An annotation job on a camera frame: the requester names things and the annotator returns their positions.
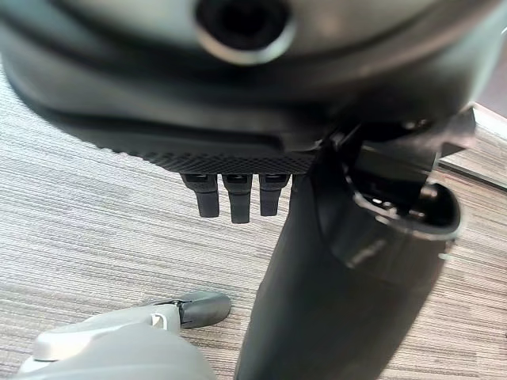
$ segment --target gray plastic part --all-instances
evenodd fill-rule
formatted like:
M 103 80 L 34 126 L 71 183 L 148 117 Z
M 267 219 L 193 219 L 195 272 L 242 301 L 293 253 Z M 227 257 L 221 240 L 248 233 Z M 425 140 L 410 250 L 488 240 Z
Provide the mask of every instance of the gray plastic part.
M 16 379 L 214 380 L 202 353 L 178 335 L 129 325 L 92 342 L 80 354 Z
M 33 345 L 33 358 L 46 362 L 67 359 L 82 352 L 91 342 L 124 326 L 137 324 L 152 325 L 178 333 L 179 310 L 175 305 L 131 307 L 42 332 Z
M 87 2 L 62 0 L 70 9 L 112 32 L 149 43 L 200 49 L 196 32 L 197 0 L 108 0 Z M 285 0 L 297 24 L 288 55 L 322 54 L 329 50 L 364 44 L 378 35 L 412 20 L 437 0 Z

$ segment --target circular hole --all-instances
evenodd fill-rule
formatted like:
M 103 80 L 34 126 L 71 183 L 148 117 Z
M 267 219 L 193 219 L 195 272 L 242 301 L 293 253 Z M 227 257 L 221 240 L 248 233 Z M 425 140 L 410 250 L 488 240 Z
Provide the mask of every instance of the circular hole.
M 226 31 L 245 38 L 255 37 L 269 20 L 266 8 L 251 2 L 225 5 L 221 16 L 220 21 Z
M 289 16 L 285 4 L 277 0 L 202 0 L 196 19 L 222 45 L 260 51 L 280 37 Z

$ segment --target gray striped carpet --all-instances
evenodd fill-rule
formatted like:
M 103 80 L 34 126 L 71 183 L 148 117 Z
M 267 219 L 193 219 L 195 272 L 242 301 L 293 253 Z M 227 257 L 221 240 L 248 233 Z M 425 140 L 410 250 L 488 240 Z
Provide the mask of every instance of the gray striped carpet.
M 505 141 L 486 129 L 479 137 L 478 148 L 454 162 L 507 178 Z M 258 216 L 255 191 L 248 225 L 230 224 L 224 191 L 220 218 L 198 218 L 178 175 L 48 126 L 13 96 L 1 70 L 0 162 L 0 377 L 16 371 L 42 330 L 145 298 L 209 289 L 232 297 L 232 315 L 184 335 L 219 378 L 232 378 L 287 214 L 286 192 L 275 218 Z M 504 379 L 507 196 L 437 176 L 459 194 L 468 228 L 382 378 Z

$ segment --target floor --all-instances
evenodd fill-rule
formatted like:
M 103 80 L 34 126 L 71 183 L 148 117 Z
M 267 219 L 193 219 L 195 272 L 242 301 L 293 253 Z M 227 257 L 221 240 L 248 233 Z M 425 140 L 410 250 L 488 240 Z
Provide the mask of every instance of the floor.
M 478 137 L 453 162 L 507 179 L 507 139 L 485 128 Z M 230 224 L 225 192 L 220 218 L 198 218 L 178 175 L 48 126 L 13 96 L 1 70 L 0 162 L 0 378 L 15 373 L 40 331 L 196 289 L 232 297 L 228 319 L 184 334 L 220 379 L 232 378 L 286 192 L 274 218 L 261 218 L 254 202 L 250 224 Z M 504 379 L 507 195 L 436 177 L 459 195 L 467 229 L 382 379 Z
M 480 103 L 499 115 L 507 117 L 507 43 L 504 44 L 500 63 L 493 73 L 490 83 L 482 93 Z

